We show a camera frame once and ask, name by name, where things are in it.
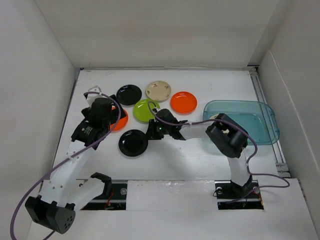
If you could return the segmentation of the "small orange plate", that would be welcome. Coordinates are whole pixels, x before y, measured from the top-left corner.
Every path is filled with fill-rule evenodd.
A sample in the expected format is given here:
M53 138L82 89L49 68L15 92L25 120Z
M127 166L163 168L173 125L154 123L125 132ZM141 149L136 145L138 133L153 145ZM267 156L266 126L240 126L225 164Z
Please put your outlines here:
M128 116L127 111L125 109L123 111L124 111L124 117L121 117L118 124L113 129L114 132L118 132L118 131L122 130L127 125L128 121L129 121L129 116Z

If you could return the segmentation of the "green plate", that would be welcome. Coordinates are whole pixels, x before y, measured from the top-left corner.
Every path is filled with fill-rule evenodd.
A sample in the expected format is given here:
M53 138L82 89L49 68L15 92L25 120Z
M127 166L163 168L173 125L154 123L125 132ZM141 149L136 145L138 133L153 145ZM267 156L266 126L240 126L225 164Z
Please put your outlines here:
M148 106L148 103L152 101L151 99L141 99L134 105L133 115L136 120L142 123L148 123L149 120L155 118Z

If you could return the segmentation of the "large orange plate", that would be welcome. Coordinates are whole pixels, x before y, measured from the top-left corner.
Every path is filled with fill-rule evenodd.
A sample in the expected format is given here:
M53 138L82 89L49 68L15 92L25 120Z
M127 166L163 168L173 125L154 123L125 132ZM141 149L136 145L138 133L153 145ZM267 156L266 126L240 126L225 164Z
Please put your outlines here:
M171 108L183 115L191 114L198 105L197 98L188 91L180 91L175 93L170 100Z

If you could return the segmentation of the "cream plate with small motifs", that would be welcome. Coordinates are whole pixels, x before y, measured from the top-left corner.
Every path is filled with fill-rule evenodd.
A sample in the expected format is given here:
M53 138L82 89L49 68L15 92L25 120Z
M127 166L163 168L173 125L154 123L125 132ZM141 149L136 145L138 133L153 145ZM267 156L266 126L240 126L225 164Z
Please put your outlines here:
M167 82L156 80L146 86L145 93L149 99L163 102L171 96L172 88Z

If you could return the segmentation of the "cream plate with black brushstroke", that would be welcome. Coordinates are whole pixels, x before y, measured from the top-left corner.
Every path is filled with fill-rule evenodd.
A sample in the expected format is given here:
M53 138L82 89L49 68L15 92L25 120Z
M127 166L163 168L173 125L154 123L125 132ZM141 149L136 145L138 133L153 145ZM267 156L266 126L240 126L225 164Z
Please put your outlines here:
M214 115L212 115L211 117L210 117L210 119L216 119L217 117L218 117L218 113L217 114L214 114Z

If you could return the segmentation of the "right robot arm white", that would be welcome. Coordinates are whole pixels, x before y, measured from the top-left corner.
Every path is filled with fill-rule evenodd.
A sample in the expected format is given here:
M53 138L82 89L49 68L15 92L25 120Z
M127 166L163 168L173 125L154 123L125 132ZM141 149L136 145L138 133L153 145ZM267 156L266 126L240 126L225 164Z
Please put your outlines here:
M224 113L203 122L178 121L166 108L152 108L154 119L148 123L146 136L149 140L161 140L165 135L175 140L209 139L227 158L230 172L230 188L234 197L248 194L252 175L248 172L248 132Z

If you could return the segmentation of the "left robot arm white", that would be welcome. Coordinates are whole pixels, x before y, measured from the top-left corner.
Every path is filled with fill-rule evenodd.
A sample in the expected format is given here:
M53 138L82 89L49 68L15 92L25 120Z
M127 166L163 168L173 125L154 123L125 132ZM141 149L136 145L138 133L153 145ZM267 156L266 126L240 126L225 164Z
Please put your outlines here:
M89 106L81 111L84 119L71 135L65 160L56 166L39 194L25 202L33 222L59 234L70 229L76 213L92 199L111 194L111 177L95 172L83 186L77 184L77 177L100 142L126 115L114 94L88 91L84 96Z

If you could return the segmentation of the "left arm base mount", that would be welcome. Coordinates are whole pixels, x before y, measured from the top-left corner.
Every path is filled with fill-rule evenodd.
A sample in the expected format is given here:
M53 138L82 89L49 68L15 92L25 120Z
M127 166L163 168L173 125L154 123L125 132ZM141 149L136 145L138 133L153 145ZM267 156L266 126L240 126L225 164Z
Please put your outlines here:
M124 211L127 205L128 182L116 180L111 189L87 203L82 211Z

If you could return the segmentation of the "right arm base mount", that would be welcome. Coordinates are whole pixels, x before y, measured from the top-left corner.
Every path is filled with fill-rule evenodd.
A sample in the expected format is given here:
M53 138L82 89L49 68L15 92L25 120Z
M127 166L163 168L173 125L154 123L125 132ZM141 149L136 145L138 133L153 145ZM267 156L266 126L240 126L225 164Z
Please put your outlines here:
M246 183L244 187L230 180L215 182L213 196L217 199L218 210L264 210L262 197L252 190L258 187L256 180Z

